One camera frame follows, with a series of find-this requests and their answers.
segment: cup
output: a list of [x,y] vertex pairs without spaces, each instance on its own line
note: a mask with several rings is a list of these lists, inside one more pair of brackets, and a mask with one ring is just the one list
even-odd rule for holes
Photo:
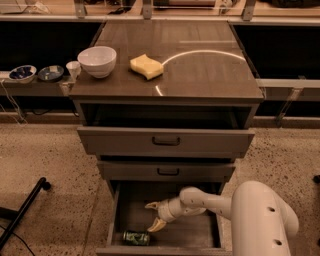
[[71,79],[73,82],[75,82],[77,80],[78,75],[80,75],[81,73],[81,65],[78,61],[70,61],[67,63],[66,65]]

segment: speckled floor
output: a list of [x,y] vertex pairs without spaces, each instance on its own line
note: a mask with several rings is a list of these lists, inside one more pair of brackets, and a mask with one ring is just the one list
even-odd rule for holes
[[[18,209],[40,177],[52,184],[41,191],[16,229],[35,255],[95,255],[104,247],[112,197],[85,154],[76,125],[0,124],[0,206]],[[246,180],[272,187],[296,211],[298,236],[293,256],[320,255],[319,129],[254,128],[256,136],[223,194],[232,195]],[[7,221],[0,220],[2,226]],[[232,249],[230,222],[223,221],[225,247]],[[31,255],[12,236],[2,256]]]

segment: blue bowl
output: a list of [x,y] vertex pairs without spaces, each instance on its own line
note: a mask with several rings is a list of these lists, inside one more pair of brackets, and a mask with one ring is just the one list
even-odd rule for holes
[[34,66],[24,65],[13,69],[9,74],[9,78],[13,81],[27,84],[33,80],[36,72],[37,69]]
[[49,66],[39,71],[38,79],[48,83],[58,82],[59,80],[61,80],[63,73],[63,67],[57,65]]

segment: drawer front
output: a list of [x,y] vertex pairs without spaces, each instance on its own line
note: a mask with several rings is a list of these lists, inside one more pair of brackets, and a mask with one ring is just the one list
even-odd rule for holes
[[106,180],[225,183],[231,178],[235,166],[220,163],[99,161],[98,168]]
[[254,132],[154,128],[79,127],[87,154],[114,156],[242,158]]

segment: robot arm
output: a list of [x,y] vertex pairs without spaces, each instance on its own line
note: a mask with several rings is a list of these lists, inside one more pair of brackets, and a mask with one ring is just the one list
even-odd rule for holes
[[146,208],[158,211],[149,232],[159,231],[180,216],[205,210],[229,219],[234,256],[290,256],[287,237],[294,237],[299,229],[292,208],[271,188],[256,181],[241,184],[232,199],[187,187],[178,197],[148,204]]

